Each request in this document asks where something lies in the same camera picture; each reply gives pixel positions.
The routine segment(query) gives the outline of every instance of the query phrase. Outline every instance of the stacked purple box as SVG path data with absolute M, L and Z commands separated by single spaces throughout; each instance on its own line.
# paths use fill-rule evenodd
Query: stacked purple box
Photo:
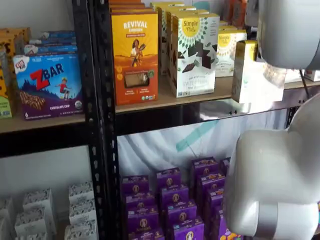
M 149 192 L 149 176 L 125 176 L 122 179 L 122 193 L 124 195 Z
M 201 217 L 172 226 L 171 240 L 203 240 L 205 224 Z

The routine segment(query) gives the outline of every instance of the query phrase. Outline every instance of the stacked white box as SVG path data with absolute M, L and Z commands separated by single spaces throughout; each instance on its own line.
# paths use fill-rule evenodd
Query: stacked white box
M 53 206 L 52 191 L 50 188 L 40 191 L 28 192 L 23 198 L 23 210 L 44 207 L 52 234 L 57 234 L 56 214 Z
M 92 181 L 86 181 L 81 184 L 74 184 L 69 187 L 70 204 L 76 204 L 94 198 L 95 195 Z
M 19 213 L 16 216 L 14 228 L 18 237 L 38 233 L 51 233 L 44 207 L 38 207 Z
M 69 220 L 71 225 L 97 220 L 95 200 L 89 199 L 71 204 L 69 208 Z

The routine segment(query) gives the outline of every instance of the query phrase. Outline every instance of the cardboard box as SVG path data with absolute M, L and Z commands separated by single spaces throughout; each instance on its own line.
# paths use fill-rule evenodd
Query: cardboard box
M 156 185 L 157 193 L 161 191 L 162 188 L 168 188 L 172 185 L 181 184 L 181 172 L 178 167 L 158 171 L 156 173 Z
M 140 192 L 125 196 L 125 208 L 144 208 L 156 204 L 155 195 L 152 192 Z
M 219 21 L 214 13 L 172 17 L 170 85 L 177 98 L 214 91 Z
M 149 176 L 125 176 L 122 179 L 122 193 L 125 195 L 148 193 L 149 192 Z
M 202 240 L 204 239 L 205 224 L 201 217 L 186 220 L 172 226 L 172 240 Z
M 26 120 L 83 112 L 82 83 L 76 52 L 44 52 L 13 58 Z
M 216 57 L 215 76 L 231 77 L 234 75 L 237 42 L 246 40 L 246 30 L 220 30 Z
M 47 52 L 76 52 L 76 43 L 48 43 L 48 44 L 27 44 L 24 46 L 24 54 L 32 55 Z
M 256 40 L 237 42 L 232 98 L 241 104 L 282 101 L 287 70 L 255 61 L 257 54 Z
M 158 16 L 155 11 L 112 13 L 117 105 L 158 98 Z
M 156 205 L 128 211 L 127 233 L 129 238 L 142 232 L 154 230 L 159 225 L 159 212 Z
M 86 200 L 69 207 L 70 224 L 80 224 L 88 221 L 97 221 L 96 205 L 94 199 Z
M 44 207 L 19 213 L 14 228 L 18 237 L 51 232 Z
M 69 186 L 69 202 L 77 204 L 95 198 L 92 181 Z

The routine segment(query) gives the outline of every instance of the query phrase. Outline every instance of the grocery shelf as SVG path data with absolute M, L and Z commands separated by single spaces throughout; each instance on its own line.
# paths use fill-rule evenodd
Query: grocery shelf
M 320 92 L 320 82 L 306 84 L 311 95 Z M 216 78 L 214 93 L 182 98 L 172 94 L 166 79 L 160 78 L 158 86 L 157 101 L 115 107 L 118 135 L 287 109 L 307 99 L 302 81 L 286 83 L 282 101 L 248 104 L 231 99 L 232 77 Z

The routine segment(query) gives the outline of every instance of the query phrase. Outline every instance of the small white box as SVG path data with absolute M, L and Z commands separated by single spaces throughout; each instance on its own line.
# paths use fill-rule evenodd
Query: small white box
M 64 240 L 98 240 L 98 228 L 95 220 L 69 225 L 65 228 Z
M 70 224 L 79 224 L 91 220 L 97 221 L 95 200 L 89 199 L 77 204 L 71 204 L 69 209 Z
M 16 216 L 14 228 L 18 237 L 38 233 L 50 233 L 45 208 L 39 207 L 19 213 Z
M 23 210 L 44 207 L 52 234 L 57 234 L 56 214 L 54 212 L 52 191 L 50 188 L 40 191 L 28 192 L 23 198 Z
M 74 184 L 69 187 L 70 204 L 76 204 L 94 198 L 95 194 L 92 181 L 86 181 L 81 184 Z
M 306 79 L 309 79 L 313 82 L 319 82 L 320 81 L 320 71 L 316 70 L 305 70 L 304 76 Z

